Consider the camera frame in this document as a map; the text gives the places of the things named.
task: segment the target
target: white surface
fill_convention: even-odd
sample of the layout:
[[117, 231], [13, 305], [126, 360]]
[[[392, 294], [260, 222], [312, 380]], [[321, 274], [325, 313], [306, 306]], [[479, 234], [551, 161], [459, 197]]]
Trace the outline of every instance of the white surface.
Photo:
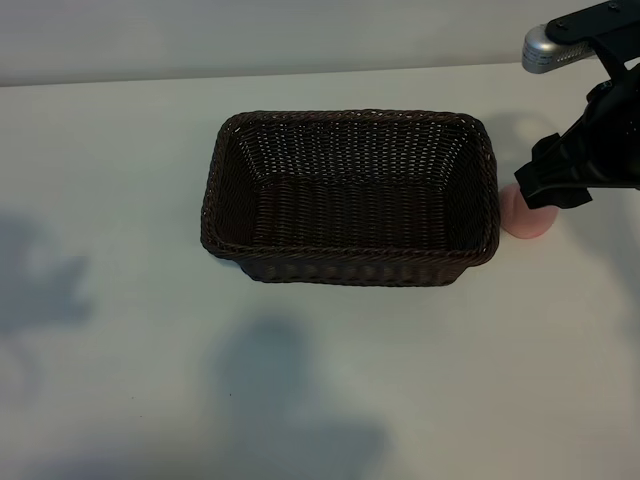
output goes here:
[[4, 0], [0, 85], [520, 61], [596, 0]]
[[503, 235], [440, 289], [263, 285], [199, 244], [234, 113], [464, 111], [509, 179], [603, 78], [587, 62], [0, 89], [0, 476], [640, 478], [638, 193]]

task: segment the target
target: pink cup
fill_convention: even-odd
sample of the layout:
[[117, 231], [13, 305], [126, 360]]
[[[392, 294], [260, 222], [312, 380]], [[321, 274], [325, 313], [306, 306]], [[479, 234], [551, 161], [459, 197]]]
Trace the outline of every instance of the pink cup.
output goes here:
[[535, 238], [545, 233], [556, 220], [558, 210], [555, 206], [529, 209], [516, 183], [500, 192], [502, 228], [517, 238]]

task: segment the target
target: white table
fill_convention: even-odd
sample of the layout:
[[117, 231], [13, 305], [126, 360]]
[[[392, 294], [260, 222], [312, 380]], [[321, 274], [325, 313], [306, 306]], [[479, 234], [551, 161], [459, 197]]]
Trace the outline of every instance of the white table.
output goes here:
[[234, 113], [466, 112], [505, 182], [604, 78], [583, 62], [0, 89], [0, 477], [640, 478], [640, 194], [503, 234], [439, 289], [263, 285], [199, 243]]

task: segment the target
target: silver metal part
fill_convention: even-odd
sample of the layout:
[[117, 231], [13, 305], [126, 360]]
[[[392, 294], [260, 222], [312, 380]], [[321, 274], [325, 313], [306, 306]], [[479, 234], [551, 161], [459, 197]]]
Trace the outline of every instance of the silver metal part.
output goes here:
[[530, 73], [546, 73], [594, 55], [587, 42], [558, 45], [544, 33], [546, 25], [538, 25], [527, 33], [522, 48], [522, 66]]

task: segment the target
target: woven texture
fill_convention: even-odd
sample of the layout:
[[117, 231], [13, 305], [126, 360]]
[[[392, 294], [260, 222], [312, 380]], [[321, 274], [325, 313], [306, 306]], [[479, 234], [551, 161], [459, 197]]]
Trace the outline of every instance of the woven texture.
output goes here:
[[264, 282], [432, 286], [488, 261], [499, 225], [473, 117], [254, 112], [220, 130], [201, 241]]

